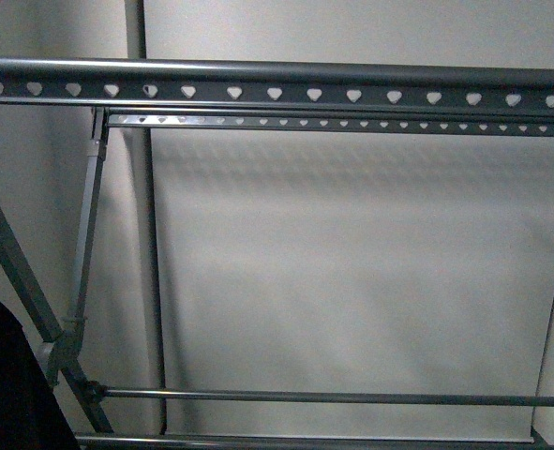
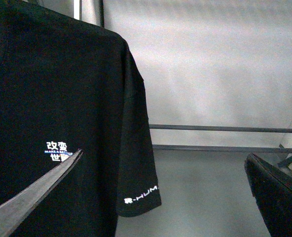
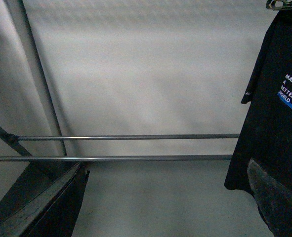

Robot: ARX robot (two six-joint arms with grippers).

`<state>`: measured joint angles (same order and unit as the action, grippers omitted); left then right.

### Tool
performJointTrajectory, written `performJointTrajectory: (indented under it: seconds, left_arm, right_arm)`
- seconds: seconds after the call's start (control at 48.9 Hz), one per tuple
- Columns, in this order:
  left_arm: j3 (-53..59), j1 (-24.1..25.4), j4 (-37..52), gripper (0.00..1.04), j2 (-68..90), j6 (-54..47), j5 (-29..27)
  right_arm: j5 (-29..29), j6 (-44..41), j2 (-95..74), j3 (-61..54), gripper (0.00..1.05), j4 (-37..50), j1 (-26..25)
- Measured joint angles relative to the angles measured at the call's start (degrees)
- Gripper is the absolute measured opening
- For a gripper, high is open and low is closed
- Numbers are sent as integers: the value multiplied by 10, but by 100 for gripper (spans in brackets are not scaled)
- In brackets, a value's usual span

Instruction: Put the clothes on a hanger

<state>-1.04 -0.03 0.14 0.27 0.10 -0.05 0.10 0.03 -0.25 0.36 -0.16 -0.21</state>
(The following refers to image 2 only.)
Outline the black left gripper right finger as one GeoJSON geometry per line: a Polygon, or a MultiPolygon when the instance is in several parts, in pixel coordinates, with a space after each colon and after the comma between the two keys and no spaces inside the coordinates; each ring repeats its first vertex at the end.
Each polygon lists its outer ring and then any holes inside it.
{"type": "Polygon", "coordinates": [[[292,177],[249,154],[245,172],[263,221],[272,237],[292,237],[292,177]]]}

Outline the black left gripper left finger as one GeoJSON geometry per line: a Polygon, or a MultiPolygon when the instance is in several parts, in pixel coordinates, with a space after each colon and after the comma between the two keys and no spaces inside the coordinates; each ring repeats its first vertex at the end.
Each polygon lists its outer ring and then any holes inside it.
{"type": "Polygon", "coordinates": [[[65,178],[82,156],[83,150],[77,150],[47,174],[0,205],[0,237],[10,236],[42,200],[65,178]]]}

